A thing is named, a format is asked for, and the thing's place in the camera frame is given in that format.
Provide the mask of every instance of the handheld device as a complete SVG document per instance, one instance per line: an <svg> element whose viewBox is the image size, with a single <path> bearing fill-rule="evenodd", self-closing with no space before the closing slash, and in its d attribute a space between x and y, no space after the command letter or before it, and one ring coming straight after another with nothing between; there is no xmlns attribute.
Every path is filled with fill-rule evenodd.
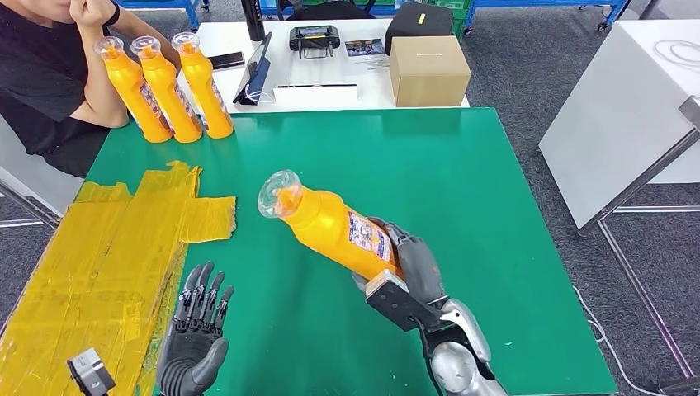
<svg viewBox="0 0 700 396"><path fill-rule="evenodd" d="M242 52L233 52L231 54L223 54L210 56L209 60L211 65L214 66L214 70L220 70L223 68L233 68L235 66L240 66L245 64L245 58Z"/></svg>
<svg viewBox="0 0 700 396"><path fill-rule="evenodd" d="M268 32L262 39L260 45L253 52L245 66L245 73L239 86L239 94L234 98L234 103L241 105L256 106L258 104L261 91L265 85L267 71L270 69L270 61L265 58L267 47L270 45L272 32Z"/></svg>
<svg viewBox="0 0 700 396"><path fill-rule="evenodd" d="M325 50L325 55L333 56L333 48L340 46L340 35L338 29L332 25L323 26L300 26L289 31L289 49L299 51L299 59L302 52L310 49Z"/></svg>

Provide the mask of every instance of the white cable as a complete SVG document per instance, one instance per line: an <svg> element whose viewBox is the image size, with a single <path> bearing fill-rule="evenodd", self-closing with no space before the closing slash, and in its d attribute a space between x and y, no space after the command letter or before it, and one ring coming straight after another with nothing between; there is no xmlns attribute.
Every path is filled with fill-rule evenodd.
<svg viewBox="0 0 700 396"><path fill-rule="evenodd" d="M272 99L272 96L271 96L269 93L267 93L267 92L256 91L256 92L250 92L250 93L248 93L248 88L249 88L249 87L250 87L250 84L245 84L245 97L247 97L247 98L250 99L251 101L254 101L254 102L256 102L256 103L274 103L274 102L275 102L275 100ZM264 95L264 96L267 98L266 101L261 101L261 100L260 100L260 96L262 96L262 95Z"/></svg>
<svg viewBox="0 0 700 396"><path fill-rule="evenodd" d="M590 315L592 320L589 320L589 323L595 327L598 332L600 333L600 338L596 338L595 341L597 342L605 342L605 344L608 346L608 349L610 350L610 353L612 353L612 357L615 358L615 362L617 363L617 368L620 369L620 374L622 374L622 378L625 379L625 382L627 382L628 385L630 385L633 389L637 390L638 392L642 392L643 394L649 394L651 396L668 396L667 394L658 394L656 392L651 392L646 389L642 389L632 383L629 378L627 378L627 374L625 373L625 370L622 368L622 363L620 362L620 358L617 357L617 353L615 352L615 349L613 348L613 345L610 343L610 340L608 340L608 336L605 334L605 330L603 330L603 326L600 324L598 319L593 315L593 311L590 310L589 306L586 305L584 302L584 298L581 297L581 292L579 292L578 289L576 289L576 286L574 286L574 291L576 292L576 295L579 296L579 301L581 302L581 305L583 305L584 309L586 312Z"/></svg>
<svg viewBox="0 0 700 396"><path fill-rule="evenodd" d="M668 45L668 54L661 51L662 45ZM697 59L682 56L676 50L679 47L690 48L698 54ZM665 60L695 73L700 73L700 44L686 40L660 40L654 44L654 54Z"/></svg>

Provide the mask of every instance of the green table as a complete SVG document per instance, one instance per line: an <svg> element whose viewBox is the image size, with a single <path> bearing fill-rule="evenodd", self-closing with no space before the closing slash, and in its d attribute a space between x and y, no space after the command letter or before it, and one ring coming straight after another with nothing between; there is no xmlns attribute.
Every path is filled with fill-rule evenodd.
<svg viewBox="0 0 700 396"><path fill-rule="evenodd" d="M229 354L211 395L430 395L418 334L367 306L350 272L264 219L258 190L290 168L365 215L425 238L447 291L477 317L511 394L610 394L596 345L494 109L239 115L236 133L148 144L110 133L88 180L126 182L173 159L202 166L201 196L239 198L228 241L189 247L236 287Z"/></svg>

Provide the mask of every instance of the green crate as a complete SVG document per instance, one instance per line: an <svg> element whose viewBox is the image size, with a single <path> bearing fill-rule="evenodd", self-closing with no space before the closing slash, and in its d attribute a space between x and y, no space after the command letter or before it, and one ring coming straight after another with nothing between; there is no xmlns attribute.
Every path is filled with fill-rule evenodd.
<svg viewBox="0 0 700 396"><path fill-rule="evenodd" d="M452 34L461 37L464 33L466 14L469 12L472 0L428 0L428 4L449 8L452 10Z"/></svg>
<svg viewBox="0 0 700 396"><path fill-rule="evenodd" d="M465 18L462 19L453 19L452 20L452 34L459 39L461 35L464 34L464 24L466 22Z"/></svg>

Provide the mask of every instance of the chair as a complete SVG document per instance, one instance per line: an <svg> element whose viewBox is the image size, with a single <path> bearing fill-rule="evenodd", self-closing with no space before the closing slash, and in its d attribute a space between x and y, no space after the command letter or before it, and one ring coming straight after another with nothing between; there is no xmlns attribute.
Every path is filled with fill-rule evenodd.
<svg viewBox="0 0 700 396"><path fill-rule="evenodd" d="M36 219L55 228L54 217L63 217L83 184L83 179L51 167L38 155L27 155L15 133L0 116L0 194L30 211ZM48 210L34 205L27 197L38 200ZM16 220L0 222L17 227Z"/></svg>
<svg viewBox="0 0 700 396"><path fill-rule="evenodd" d="M374 19L370 13L376 0L369 0L364 8L355 5L354 0L322 2L315 6L304 7L301 0L277 0L277 17L284 21L282 12L291 6L292 14L288 21L323 21L332 19Z"/></svg>

